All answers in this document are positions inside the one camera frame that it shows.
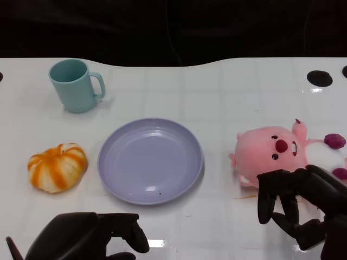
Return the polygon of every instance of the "plush toy mouth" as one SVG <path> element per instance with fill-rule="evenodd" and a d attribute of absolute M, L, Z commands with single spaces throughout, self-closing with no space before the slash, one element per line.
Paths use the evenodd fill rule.
<path fill-rule="evenodd" d="M 292 143 L 292 152 L 294 156 L 297 156 L 297 143 L 294 141 Z"/>

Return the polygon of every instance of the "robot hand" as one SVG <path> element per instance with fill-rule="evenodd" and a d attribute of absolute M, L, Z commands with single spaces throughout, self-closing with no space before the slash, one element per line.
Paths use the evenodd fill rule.
<path fill-rule="evenodd" d="M 132 253 L 106 256 L 112 237 L 121 237 L 136 252 L 147 253 L 149 244 L 137 224 L 137 214 L 60 214 L 42 230 L 25 260 L 135 260 Z M 10 237 L 6 239 L 14 260 L 23 260 Z"/>
<path fill-rule="evenodd" d="M 295 238 L 302 250 L 325 240 L 322 260 L 346 257 L 347 186 L 323 169 L 308 165 L 290 173 L 284 170 L 257 176 L 259 180 L 258 219 L 266 224 L 272 218 L 288 235 Z M 296 196 L 300 195 L 325 213 L 324 221 L 312 219 L 299 225 Z M 284 215 L 274 213 L 277 196 Z"/>

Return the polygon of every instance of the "black hole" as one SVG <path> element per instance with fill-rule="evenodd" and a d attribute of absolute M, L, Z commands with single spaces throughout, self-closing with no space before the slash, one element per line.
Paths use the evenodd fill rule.
<path fill-rule="evenodd" d="M 342 69 L 342 74 L 347 77 L 347 66 Z"/>
<path fill-rule="evenodd" d="M 332 84 L 332 77 L 328 72 L 314 70 L 308 73 L 307 80 L 317 87 L 328 87 Z"/>

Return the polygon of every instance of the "white table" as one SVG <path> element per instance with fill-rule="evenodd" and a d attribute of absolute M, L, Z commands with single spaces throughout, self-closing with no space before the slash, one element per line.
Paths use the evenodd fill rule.
<path fill-rule="evenodd" d="M 73 211 L 132 212 L 150 243 L 139 260 L 319 259 L 319 248 L 301 252 L 272 221 L 258 223 L 256 198 L 234 200 L 242 189 L 228 153 L 236 133 L 267 125 L 291 128 L 303 120 L 310 138 L 337 132 L 347 137 L 347 58 L 236 58 L 186 68 L 125 68 L 86 61 L 106 83 L 106 97 L 84 114 L 63 110 L 48 70 L 61 58 L 0 59 L 0 238 L 11 236 L 22 255 L 56 215 Z M 311 85 L 312 70 L 330 73 L 327 88 Z M 144 207 L 112 197 L 97 173 L 105 139 L 121 125 L 143 117 L 173 119 L 200 141 L 205 174 L 194 190 L 173 203 Z M 61 194 L 31 187 L 27 161 L 63 142 L 80 144 L 89 167 L 78 186 Z M 301 222 L 320 217 L 300 203 Z M 114 238 L 108 253 L 132 251 Z M 11 259 L 5 243 L 0 258 Z"/>

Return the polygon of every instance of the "mug handle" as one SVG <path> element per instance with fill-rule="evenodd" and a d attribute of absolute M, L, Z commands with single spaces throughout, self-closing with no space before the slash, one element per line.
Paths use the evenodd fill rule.
<path fill-rule="evenodd" d="M 89 76 L 96 77 L 98 79 L 98 81 L 100 83 L 100 87 L 101 87 L 101 94 L 94 94 L 94 96 L 97 99 L 102 99 L 106 94 L 104 80 L 102 79 L 101 75 L 99 73 L 96 73 L 96 72 L 89 72 Z"/>

